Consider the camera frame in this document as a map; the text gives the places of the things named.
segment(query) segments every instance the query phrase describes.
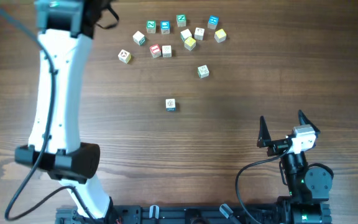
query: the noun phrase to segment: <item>black cable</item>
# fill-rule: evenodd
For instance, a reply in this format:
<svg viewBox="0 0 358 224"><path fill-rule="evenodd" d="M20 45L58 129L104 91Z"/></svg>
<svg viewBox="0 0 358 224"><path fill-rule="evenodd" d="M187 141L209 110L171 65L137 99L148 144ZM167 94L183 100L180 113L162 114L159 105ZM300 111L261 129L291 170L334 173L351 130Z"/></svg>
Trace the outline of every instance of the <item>black cable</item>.
<svg viewBox="0 0 358 224"><path fill-rule="evenodd" d="M38 38L28 28L26 28L26 26L24 26L21 22L15 20L5 10L3 10L1 8L0 8L0 15L3 18L5 18L5 20L10 22L12 25L17 27L21 31L23 31L33 42L35 42L38 45L38 47L44 52L45 58L48 60L49 72L51 74L50 103L49 103L49 109L48 109L47 123L45 125L44 141L42 143L41 151L40 151L40 154L39 154L37 160L35 161L33 167L31 168L30 172L27 174L27 176L25 177L25 179L21 183L20 187L17 189L16 193L13 195L11 201L9 202L9 204L8 204L8 206L6 208L6 211L5 211L5 220L7 220L7 221L18 220L18 219L28 215L30 212L33 212L35 209L39 208L50 197L54 196L59 191L64 190L64 189L71 189L73 191L75 197L77 198L78 202L82 206L83 210L89 216L89 219L91 220L91 222L93 224L96 224L96 221L92 217L92 214L89 212L88 208L85 206L84 202L82 201L82 198L80 197L80 195L76 191L75 187L72 187L72 186L60 187L57 190L54 190L49 195L47 195L44 199L42 199L39 203L37 203L36 205L34 205L32 208L28 209L27 211L15 216L15 217L9 217L9 214L10 214L10 212L12 210L13 205L15 204L15 202L16 202L17 198L19 197L19 195L21 194L21 192L24 190L24 187L27 185L27 183L31 179L31 177L34 174L34 172L37 170L39 164L42 161L42 156L44 155L44 153L46 151L46 148L47 148L47 145L48 145L48 142L49 142L49 139L50 139L50 127L51 127L51 124L52 124L53 108L55 106L56 75L57 75L58 71L55 70L53 60L52 60L50 54L48 53L47 49L41 44L41 42L38 41Z"/></svg>
<svg viewBox="0 0 358 224"><path fill-rule="evenodd" d="M253 167L253 166L256 166L256 165L259 165L259 164L264 164L266 162L272 162L274 160L277 160L277 159L280 159L281 157L283 157L288 151L290 150L290 148L288 148L287 150L285 150L283 152L283 154L279 155L279 156L276 156L276 157L273 157L271 159L265 159L265 160L262 160L262 161L258 161L258 162L254 162L254 163L251 163L251 164L248 164L246 165L245 167L243 167L237 174L236 176L236 194L237 194L237 198L241 204L241 207L244 209L245 213L256 223L258 224L261 224L260 222L258 222L247 210L246 206L244 205L244 202L241 200L241 195L240 195L240 190L239 190L239 177L240 175L242 174L242 172L250 167Z"/></svg>
<svg viewBox="0 0 358 224"><path fill-rule="evenodd" d="M283 184L288 186L288 184L285 182L284 171L283 171L283 166L282 166L281 161L278 163L278 168L280 168L281 180L283 181Z"/></svg>
<svg viewBox="0 0 358 224"><path fill-rule="evenodd" d="M105 10L105 9L107 9L107 10L114 16L114 18L116 18L117 22L114 23L114 24L108 25L108 26L106 26L106 27L103 27L103 26L101 26L101 25L98 24L98 23L97 23L96 25L97 25L98 27L102 28L102 29L112 29L112 28L114 28L114 27L116 27L116 26L118 25L118 23L119 23L119 16L118 16L118 14L112 9L112 7L111 7L111 5L110 5L110 2L108 3L107 6L105 6L104 8L102 8L102 11Z"/></svg>

